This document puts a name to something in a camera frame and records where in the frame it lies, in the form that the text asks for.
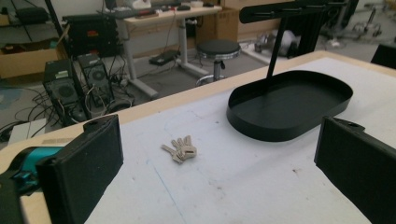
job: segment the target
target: oval tray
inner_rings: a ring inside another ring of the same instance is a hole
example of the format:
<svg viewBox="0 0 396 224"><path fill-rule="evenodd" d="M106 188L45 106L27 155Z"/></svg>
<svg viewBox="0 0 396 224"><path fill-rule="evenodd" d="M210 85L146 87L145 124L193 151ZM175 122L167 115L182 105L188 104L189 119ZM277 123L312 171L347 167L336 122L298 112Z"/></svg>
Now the oval tray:
<svg viewBox="0 0 396 224"><path fill-rule="evenodd" d="M293 139L347 108L353 90L343 81L317 72L289 71L236 88L227 119L251 138Z"/></svg>

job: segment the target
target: table leg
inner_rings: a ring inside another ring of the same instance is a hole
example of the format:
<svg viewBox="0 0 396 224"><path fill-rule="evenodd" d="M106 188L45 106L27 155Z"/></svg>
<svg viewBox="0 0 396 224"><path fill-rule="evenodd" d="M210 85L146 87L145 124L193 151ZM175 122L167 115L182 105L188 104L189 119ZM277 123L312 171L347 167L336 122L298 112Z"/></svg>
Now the table leg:
<svg viewBox="0 0 396 224"><path fill-rule="evenodd" d="M128 27L126 23L124 21L122 21L122 23L123 24L119 25L119 27L121 27L120 34L123 39L123 47L126 55L126 62L128 65L128 72L129 72L128 81L132 85L136 86L139 90L147 94L151 100L157 99L158 92L156 92L154 89L152 89L144 82L137 79L136 70L134 68L134 56L132 53L132 40L129 36Z"/></svg>
<svg viewBox="0 0 396 224"><path fill-rule="evenodd" d="M190 64L187 60L187 34L186 34L186 21L180 20L180 26L178 27L178 40L180 42L180 59L177 59L177 63L184 69L192 71L195 75L207 75L208 72L197 66Z"/></svg>

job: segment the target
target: power strip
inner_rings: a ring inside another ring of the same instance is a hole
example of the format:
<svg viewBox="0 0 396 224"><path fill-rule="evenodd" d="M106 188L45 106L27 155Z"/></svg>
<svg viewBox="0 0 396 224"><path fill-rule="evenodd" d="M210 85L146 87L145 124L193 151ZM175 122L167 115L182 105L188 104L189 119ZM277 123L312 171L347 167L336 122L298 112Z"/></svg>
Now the power strip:
<svg viewBox="0 0 396 224"><path fill-rule="evenodd" d="M180 52L178 50L169 49L166 52L164 52L154 58L151 58L150 60L148 60L148 62L150 64L163 66L164 64L172 62L179 54L180 54Z"/></svg>

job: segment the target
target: black stool seat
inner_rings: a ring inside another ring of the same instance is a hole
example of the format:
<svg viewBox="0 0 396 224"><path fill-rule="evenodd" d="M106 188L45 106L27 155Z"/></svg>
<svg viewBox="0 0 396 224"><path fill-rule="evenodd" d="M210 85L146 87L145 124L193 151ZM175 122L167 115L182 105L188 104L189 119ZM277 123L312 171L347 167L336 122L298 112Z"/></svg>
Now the black stool seat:
<svg viewBox="0 0 396 224"><path fill-rule="evenodd" d="M227 60L237 57L241 52L241 47L230 40L215 39L198 44L197 50L202 58Z"/></svg>

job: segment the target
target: keys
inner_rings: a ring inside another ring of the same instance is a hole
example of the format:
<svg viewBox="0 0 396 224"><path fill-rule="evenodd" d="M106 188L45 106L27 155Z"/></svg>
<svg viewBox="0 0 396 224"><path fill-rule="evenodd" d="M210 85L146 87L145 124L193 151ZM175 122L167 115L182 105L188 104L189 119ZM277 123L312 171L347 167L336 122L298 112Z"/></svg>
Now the keys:
<svg viewBox="0 0 396 224"><path fill-rule="evenodd" d="M174 161L182 163L184 160L196 156L197 148L192 145L191 136L187 135L184 140L181 138L178 138L177 141L172 140L171 143L176 148L176 150L166 145L162 145L161 148L168 151L172 155L172 159Z"/></svg>

